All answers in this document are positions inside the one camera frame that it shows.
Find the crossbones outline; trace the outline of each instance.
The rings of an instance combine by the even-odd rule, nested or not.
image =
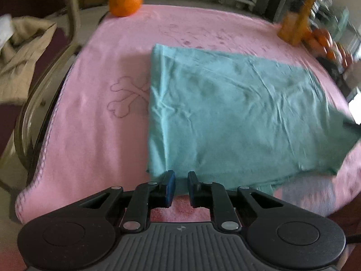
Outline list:
[[[112,112],[115,117],[123,118],[130,113],[130,104],[139,96],[149,102],[149,94],[147,93],[149,88],[150,82],[147,82],[144,86],[138,88],[133,84],[131,77],[121,77],[117,83],[111,85],[110,90],[112,92],[125,90],[132,92],[132,94],[120,101],[111,101],[106,108],[108,111]]]

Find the orange fruit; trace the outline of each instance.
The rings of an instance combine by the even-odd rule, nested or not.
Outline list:
[[[322,34],[329,40],[330,46],[332,46],[332,45],[333,45],[333,41],[332,41],[332,37],[331,37],[329,31],[328,31],[327,29],[325,29],[325,28],[322,28],[322,29],[321,29],[321,32],[322,32]]]
[[[344,59],[342,60],[342,67],[346,69],[347,66],[348,66],[348,65],[347,65],[346,58],[344,58]]]
[[[341,53],[342,59],[344,59],[346,57],[345,48],[342,46],[341,43],[336,43],[336,46]]]
[[[308,41],[308,40],[311,39],[312,37],[313,37],[312,30],[308,27],[308,28],[305,30],[305,33],[303,34],[302,39],[305,40],[305,41]]]
[[[347,63],[347,66],[349,66],[349,67],[353,64],[353,56],[351,55],[350,52],[346,53],[346,63]]]
[[[315,28],[312,33],[315,38],[323,35],[322,31],[319,28]]]
[[[332,41],[332,38],[331,38],[331,35],[329,33],[329,31],[325,28],[317,28],[313,31],[313,35],[314,37],[318,40],[320,37],[325,37],[327,40],[328,40],[328,44],[329,46],[324,46],[326,48],[329,48],[330,46],[333,45],[333,41]]]
[[[327,55],[326,48],[321,46],[321,44],[317,41],[317,39],[312,38],[307,41],[307,44],[311,48],[311,53],[315,57],[318,57],[318,56],[326,57],[326,55]]]
[[[330,48],[330,42],[328,40],[328,38],[325,35],[319,36],[317,38],[318,42],[321,44],[321,46],[325,47],[325,48]]]
[[[136,13],[142,6],[143,0],[109,0],[109,11],[118,17],[125,17]]]
[[[329,50],[327,51],[327,56],[326,56],[326,58],[329,59],[329,60],[331,60],[331,61],[333,61],[333,62],[335,62],[335,61],[336,61],[335,52],[332,51],[331,49],[329,49]]]

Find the folded teal cloth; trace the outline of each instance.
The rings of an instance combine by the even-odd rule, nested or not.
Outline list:
[[[360,132],[306,69],[255,56],[156,45],[149,102],[149,173],[187,173],[226,189],[272,189],[308,171],[336,175]]]

